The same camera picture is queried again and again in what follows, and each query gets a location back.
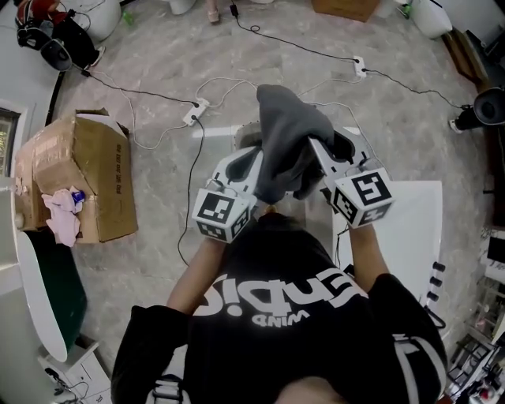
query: foot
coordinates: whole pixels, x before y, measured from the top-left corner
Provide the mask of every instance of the foot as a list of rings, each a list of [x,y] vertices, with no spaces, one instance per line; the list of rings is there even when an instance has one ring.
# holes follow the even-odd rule
[[[219,11],[216,9],[214,11],[208,11],[208,20],[211,22],[211,24],[218,24],[219,23]]]
[[[92,67],[95,67],[96,65],[98,65],[98,62],[100,62],[100,59],[102,58],[103,54],[105,53],[105,47],[99,47],[97,51],[98,51],[98,57],[91,64]]]

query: electrical wire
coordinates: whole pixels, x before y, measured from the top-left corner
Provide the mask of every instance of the electrical wire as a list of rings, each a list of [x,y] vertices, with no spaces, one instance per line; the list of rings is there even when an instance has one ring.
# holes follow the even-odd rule
[[[334,263],[336,264],[337,261],[339,262],[339,265],[338,265],[338,269],[340,269],[340,256],[339,256],[339,247],[340,247],[340,236],[342,236],[345,232],[347,232],[349,230],[349,225],[346,224],[346,228],[344,230],[342,230],[340,233],[337,234],[337,245],[335,247],[335,259],[334,259]]]
[[[90,11],[94,10],[96,7],[101,6],[104,2],[105,2],[105,0],[102,0],[100,3],[95,4],[95,5],[94,5],[91,9],[87,9],[87,10],[86,10],[86,11],[84,11],[83,13],[89,13]]]
[[[223,95],[223,97],[221,98],[221,102],[219,104],[215,104],[215,105],[208,105],[209,108],[218,108],[220,106],[222,106],[222,104],[224,103],[224,99],[226,98],[226,96],[228,94],[230,94],[238,85],[240,84],[244,84],[244,83],[247,83],[247,84],[251,84],[251,86],[257,90],[258,88],[258,84],[255,84],[251,81],[247,81],[247,80],[242,80],[242,79],[234,79],[234,78],[229,78],[229,77],[213,77],[211,78],[210,80],[207,80],[205,81],[205,83],[203,83],[196,91],[195,91],[195,99],[198,101],[200,100],[200,98],[198,97],[198,92],[203,88],[205,87],[207,84],[209,84],[211,81],[214,81],[214,80],[229,80],[229,81],[238,81],[238,83],[236,83],[232,88],[230,88],[230,90],[228,90],[225,95]]]
[[[68,386],[66,385],[66,383],[65,383],[64,381],[62,381],[61,379],[60,379],[59,383],[60,383],[60,385],[62,385],[62,386],[63,386],[63,388],[64,388],[65,390],[67,390],[67,391],[69,391],[70,393],[72,393],[72,394],[73,394],[73,397],[74,397],[74,398],[73,398],[73,399],[71,399],[71,400],[64,401],[62,404],[79,404],[79,403],[82,403],[82,402],[83,402],[83,400],[84,400],[84,399],[86,398],[86,396],[88,395],[88,391],[89,391],[89,384],[88,384],[87,382],[85,382],[85,381],[81,381],[81,382],[76,383],[76,384],[74,384],[73,386],[70,386],[70,387],[68,387]],[[86,385],[86,392],[84,393],[84,395],[83,395],[82,397],[78,397],[78,396],[77,396],[77,394],[75,393],[75,391],[72,391],[72,389],[73,389],[73,388],[75,388],[75,387],[79,386],[80,384],[85,384],[85,385]]]
[[[319,52],[317,50],[308,49],[308,48],[303,47],[301,45],[298,45],[296,43],[293,43],[293,42],[290,42],[290,41],[286,41],[284,39],[277,38],[276,36],[270,36],[270,35],[262,34],[262,33],[260,33],[261,27],[259,25],[251,25],[250,28],[243,27],[241,25],[240,21],[238,20],[238,15],[235,16],[235,20],[237,20],[237,24],[238,24],[238,26],[240,28],[242,28],[245,31],[252,32],[253,34],[256,34],[256,35],[259,35],[259,36],[264,36],[265,38],[275,39],[275,40],[278,40],[278,41],[283,42],[283,43],[288,43],[289,45],[293,45],[294,47],[300,48],[303,51],[307,51],[307,52],[310,52],[310,53],[313,53],[313,54],[320,54],[321,56],[326,56],[327,58],[333,58],[333,59],[338,59],[338,60],[342,60],[342,61],[346,61],[346,62],[352,62],[352,63],[357,63],[358,62],[358,60],[354,59],[354,58],[341,58],[339,56],[334,56],[333,54],[324,54],[323,52]]]
[[[106,78],[108,78],[110,81],[112,81],[112,83],[119,88],[119,86],[116,84],[116,82],[114,81],[114,79],[109,76],[107,73],[104,73],[104,72],[99,72],[99,71],[94,71],[93,73],[98,73],[98,74],[102,74],[104,75]],[[139,146],[140,148],[144,148],[146,150],[154,150],[156,149],[162,142],[163,140],[163,137],[165,136],[165,133],[167,132],[170,132],[171,130],[174,130],[174,129],[183,129],[185,127],[187,127],[187,125],[181,125],[181,126],[174,126],[173,128],[168,128],[168,129],[165,129],[163,131],[163,133],[161,134],[161,136],[159,137],[158,139],[158,143],[156,143],[155,146],[146,146],[142,143],[140,143],[138,140],[137,140],[137,128],[136,128],[136,119],[135,119],[135,111],[133,110],[133,105],[132,105],[132,100],[119,88],[119,91],[121,92],[121,94],[123,95],[123,97],[125,97],[127,100],[128,100],[128,103],[129,103],[129,109],[132,111],[132,121],[133,121],[133,130],[132,130],[132,134],[133,134],[133,142],[135,142],[135,144],[137,146]]]
[[[351,109],[351,107],[349,107],[349,106],[348,106],[348,105],[346,105],[346,104],[342,104],[342,103],[311,103],[311,102],[309,102],[309,101],[304,101],[304,103],[306,103],[306,104],[311,104],[311,105],[319,105],[319,106],[321,106],[321,107],[326,107],[326,106],[328,106],[328,105],[339,105],[339,106],[341,106],[341,107],[345,107],[345,108],[347,108],[347,109],[349,110],[350,114],[352,115],[354,122],[356,122],[356,126],[357,126],[357,128],[360,130],[361,135],[363,136],[363,139],[365,139],[365,142],[366,142],[366,144],[368,145],[368,148],[369,148],[369,149],[370,149],[370,151],[372,152],[374,159],[375,159],[375,160],[377,160],[377,161],[380,163],[380,165],[381,165],[382,167],[384,167],[384,169],[385,169],[385,170],[386,170],[386,172],[387,172],[387,175],[389,175],[389,178],[390,178],[390,179],[393,179],[393,177],[391,176],[391,173],[389,172],[389,170],[387,169],[387,167],[384,165],[384,163],[382,162],[382,160],[381,160],[381,159],[379,159],[379,156],[377,155],[377,153],[376,153],[375,149],[373,148],[372,144],[368,141],[368,138],[366,137],[365,132],[364,132],[364,131],[363,131],[363,129],[361,128],[361,125],[360,125],[360,124],[359,124],[359,122],[357,121],[356,116],[354,115],[354,112],[353,112],[353,110]]]
[[[198,122],[198,125],[200,125],[200,127],[202,128],[202,140],[200,142],[200,148],[198,149],[198,153],[196,154],[195,161],[193,161],[193,164],[192,164],[191,168],[189,169],[189,179],[188,179],[188,208],[186,209],[186,220],[185,220],[184,231],[182,232],[182,234],[181,234],[181,236],[179,238],[179,241],[177,243],[177,250],[179,251],[179,256],[181,256],[181,260],[182,260],[182,262],[184,262],[184,264],[186,264],[186,266],[188,265],[188,262],[184,259],[184,256],[182,255],[182,252],[181,252],[181,241],[182,241],[182,238],[185,236],[186,232],[188,231],[189,205],[190,205],[190,197],[191,197],[191,176],[193,174],[193,168],[195,168],[196,162],[198,161],[198,158],[200,157],[200,153],[202,152],[202,147],[204,146],[204,140],[205,140],[205,128],[202,125],[202,122],[200,122],[200,119],[198,119],[194,115],[193,115],[193,117],[194,117],[194,120]]]
[[[128,90],[126,88],[121,88],[121,87],[118,87],[118,86],[114,87],[114,86],[111,86],[110,84],[105,83],[103,80],[100,80],[98,77],[93,76],[90,72],[88,72],[86,70],[81,70],[81,71],[86,72],[86,74],[85,74],[86,77],[91,77],[91,78],[99,81],[100,83],[102,83],[104,86],[106,86],[108,88],[112,88],[114,90],[122,90],[124,92],[134,92],[136,94],[154,95],[154,96],[157,96],[157,97],[160,97],[160,98],[168,99],[170,101],[177,101],[178,103],[192,104],[196,108],[198,108],[200,106],[198,103],[195,103],[194,101],[188,101],[188,100],[185,100],[185,99],[177,99],[177,98],[173,98],[173,97],[168,97],[166,95],[158,94],[158,93],[155,93],[155,92],[144,92],[144,91],[140,91],[140,90]]]
[[[448,103],[450,106],[452,106],[454,108],[458,108],[459,110],[464,109],[463,105],[455,105],[455,104],[453,104],[451,101],[449,101],[447,98],[445,98],[442,94],[440,94],[440,92],[438,92],[437,90],[424,90],[424,91],[414,90],[413,88],[410,88],[409,86],[403,84],[401,81],[398,81],[398,80],[394,79],[393,77],[387,75],[386,73],[380,72],[379,70],[364,69],[364,71],[365,72],[370,72],[370,73],[377,73],[380,76],[387,77],[389,80],[394,81],[397,84],[400,84],[402,87],[406,88],[407,90],[409,90],[410,92],[413,92],[415,94],[428,94],[429,92],[433,92],[433,93],[437,94],[441,99],[443,99],[446,103]]]
[[[300,48],[304,51],[308,51],[310,53],[313,53],[313,54],[320,54],[321,56],[326,56],[328,58],[333,58],[333,59],[338,59],[338,60],[343,60],[343,61],[346,61],[346,62],[353,62],[353,63],[358,63],[359,61],[355,58],[341,58],[339,56],[334,56],[332,54],[324,54],[322,52],[319,52],[317,50],[312,50],[312,49],[308,49],[306,47],[303,47],[301,45],[298,45],[296,43],[293,43],[293,42],[290,42],[290,41],[286,41],[284,39],[280,39],[280,38],[277,38],[275,36],[270,36],[270,35],[266,35],[266,34],[262,34],[260,33],[260,30],[261,30],[261,27],[259,25],[251,25],[250,28],[246,28],[244,26],[241,25],[240,21],[238,20],[238,10],[237,10],[237,6],[235,5],[234,1],[232,0],[232,3],[233,5],[230,6],[230,9],[231,9],[231,13],[232,15],[234,15],[235,17],[235,20],[237,21],[237,25],[243,29],[244,31],[248,31],[248,32],[252,32],[253,34],[256,34],[256,35],[259,35],[259,36],[264,36],[265,38],[270,38],[270,39],[276,39],[280,42],[284,42],[284,43],[288,43],[290,45],[293,45],[294,47],[297,47],[297,48]],[[394,78],[392,78],[391,76],[387,75],[386,73],[382,73],[380,72],[379,70],[374,70],[374,69],[363,69],[364,72],[370,72],[370,73],[377,73],[381,76],[384,76],[384,77],[387,77],[389,80],[391,81],[394,81],[395,83],[397,84],[400,84],[402,87],[406,88],[407,90],[409,90],[410,92],[413,92],[413,93],[416,93],[416,94],[427,94],[429,92],[432,92],[432,93],[435,93],[437,94],[440,98],[442,98],[446,103],[448,103],[449,105],[451,105],[452,107],[454,108],[458,108],[460,110],[463,109],[463,105],[461,106],[458,106],[458,105],[455,105],[453,104],[451,101],[449,101],[446,97],[444,97],[442,94],[440,94],[439,91],[437,90],[424,90],[424,91],[418,91],[418,90],[414,90],[413,88],[410,88],[409,86],[403,84],[401,81],[399,80],[396,80]]]
[[[88,26],[86,27],[86,29],[83,28],[86,32],[88,32],[88,29],[92,26],[92,19],[89,17],[89,15],[84,14],[84,13],[78,13],[76,11],[76,14],[79,14],[81,16],[85,16],[88,19]]]
[[[324,83],[327,83],[328,81],[340,81],[342,83],[357,84],[357,83],[360,83],[362,80],[363,80],[363,77],[360,77],[359,79],[357,79],[355,81],[349,81],[349,80],[343,80],[343,79],[328,79],[328,80],[325,80],[325,81],[321,81],[319,84],[315,85],[314,87],[309,88],[308,90],[305,90],[304,92],[298,93],[297,97],[299,97],[301,95],[304,95],[304,94],[307,94],[308,92],[311,92],[312,90],[315,90],[320,85],[323,85]]]

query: white wall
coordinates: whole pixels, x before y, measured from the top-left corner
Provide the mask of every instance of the white wall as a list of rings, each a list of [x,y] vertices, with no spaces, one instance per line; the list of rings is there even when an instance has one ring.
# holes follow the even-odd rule
[[[42,59],[39,52],[19,47],[16,32],[4,27],[16,26],[16,10],[12,0],[0,10],[0,107],[22,114],[13,155],[45,126],[58,79],[58,72]]]
[[[0,10],[0,25],[15,27],[16,7]],[[21,114],[14,152],[46,122],[58,78],[34,50],[17,45],[16,32],[0,27],[0,107]],[[0,296],[0,398],[6,404],[51,402],[53,385],[36,360],[40,341],[24,291]]]
[[[505,27],[505,15],[494,0],[436,0],[459,31],[470,30],[483,42],[491,41]]]
[[[54,385],[37,361],[40,341],[17,289],[0,297],[0,399],[5,404],[48,404]]]

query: gray cloth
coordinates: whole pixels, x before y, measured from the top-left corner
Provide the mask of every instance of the gray cloth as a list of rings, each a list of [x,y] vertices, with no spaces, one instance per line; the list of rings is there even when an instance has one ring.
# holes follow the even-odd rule
[[[322,178],[308,136],[332,150],[333,126],[325,115],[283,86],[262,84],[256,97],[264,161],[255,194],[267,204],[279,202],[288,191],[303,199]]]

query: white power strip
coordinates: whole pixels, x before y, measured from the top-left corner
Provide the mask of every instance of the white power strip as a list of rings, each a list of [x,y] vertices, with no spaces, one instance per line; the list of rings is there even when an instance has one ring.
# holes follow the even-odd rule
[[[196,119],[200,119],[209,105],[209,102],[203,98],[198,99],[198,103],[200,104],[198,108],[191,108],[191,110],[189,110],[189,112],[182,119],[187,126],[195,125]]]
[[[363,71],[365,68],[365,61],[361,56],[353,56],[356,60],[358,60],[358,63],[354,63],[354,70],[356,71],[356,76],[365,78],[366,77],[366,72]]]

